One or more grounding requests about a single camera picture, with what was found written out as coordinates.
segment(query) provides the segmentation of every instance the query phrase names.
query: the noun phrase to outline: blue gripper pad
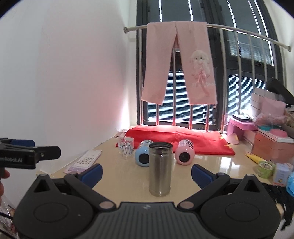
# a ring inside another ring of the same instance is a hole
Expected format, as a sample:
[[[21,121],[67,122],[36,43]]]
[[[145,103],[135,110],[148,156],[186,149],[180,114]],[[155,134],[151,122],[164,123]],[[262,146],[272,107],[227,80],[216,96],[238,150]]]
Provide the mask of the blue gripper pad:
[[[11,140],[10,144],[25,146],[25,147],[34,147],[35,142],[33,140]]]
[[[102,166],[101,164],[97,163],[79,174],[78,179],[90,188],[93,188],[102,179],[102,175]]]
[[[194,164],[191,170],[191,176],[195,183],[202,189],[216,179],[216,175],[199,164]]]

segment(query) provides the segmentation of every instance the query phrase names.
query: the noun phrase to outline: hand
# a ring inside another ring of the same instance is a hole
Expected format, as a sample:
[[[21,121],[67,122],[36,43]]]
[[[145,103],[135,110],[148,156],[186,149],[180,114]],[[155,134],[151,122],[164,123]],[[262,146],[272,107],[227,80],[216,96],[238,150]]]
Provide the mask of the hand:
[[[10,173],[5,169],[4,175],[2,176],[2,178],[9,178],[9,177],[10,177]],[[4,194],[4,186],[0,182],[0,196],[2,196],[3,194]]]

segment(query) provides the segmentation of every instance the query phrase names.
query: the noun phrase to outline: metal tumbler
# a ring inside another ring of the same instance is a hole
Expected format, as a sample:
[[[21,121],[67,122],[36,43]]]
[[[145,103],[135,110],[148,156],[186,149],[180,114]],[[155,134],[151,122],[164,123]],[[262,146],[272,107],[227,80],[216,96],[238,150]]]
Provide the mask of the metal tumbler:
[[[154,196],[165,196],[171,189],[172,147],[167,142],[149,145],[149,192]]]

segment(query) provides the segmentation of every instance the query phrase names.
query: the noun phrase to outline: glossy table surface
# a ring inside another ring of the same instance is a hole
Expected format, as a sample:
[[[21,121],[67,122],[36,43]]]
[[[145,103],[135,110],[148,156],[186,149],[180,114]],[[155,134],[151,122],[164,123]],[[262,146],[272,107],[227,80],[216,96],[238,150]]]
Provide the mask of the glossy table surface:
[[[191,167],[198,163],[213,173],[224,172],[231,178],[243,178],[248,173],[254,173],[256,166],[245,156],[250,151],[242,142],[231,145],[235,156],[195,155],[193,163],[182,166],[174,160],[171,191],[167,196],[155,197],[149,192],[149,168],[140,167],[134,158],[124,159],[115,147],[116,138],[111,138],[95,149],[101,149],[102,154],[96,163],[103,167],[103,177],[96,184],[94,190],[112,200],[119,206],[120,202],[174,202],[177,205],[182,200],[200,190],[200,187],[191,178]],[[61,178],[65,175],[64,169],[52,174],[52,178]],[[270,183],[267,179],[258,177],[261,182]]]

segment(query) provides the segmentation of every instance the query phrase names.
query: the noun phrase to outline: yellow tube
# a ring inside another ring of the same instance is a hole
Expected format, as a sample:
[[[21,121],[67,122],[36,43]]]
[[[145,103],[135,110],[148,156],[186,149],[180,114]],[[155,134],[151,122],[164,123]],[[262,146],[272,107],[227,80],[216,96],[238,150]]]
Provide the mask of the yellow tube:
[[[254,155],[253,153],[247,153],[245,155],[257,164],[259,164],[260,162],[267,162],[265,159],[258,157],[257,155]]]

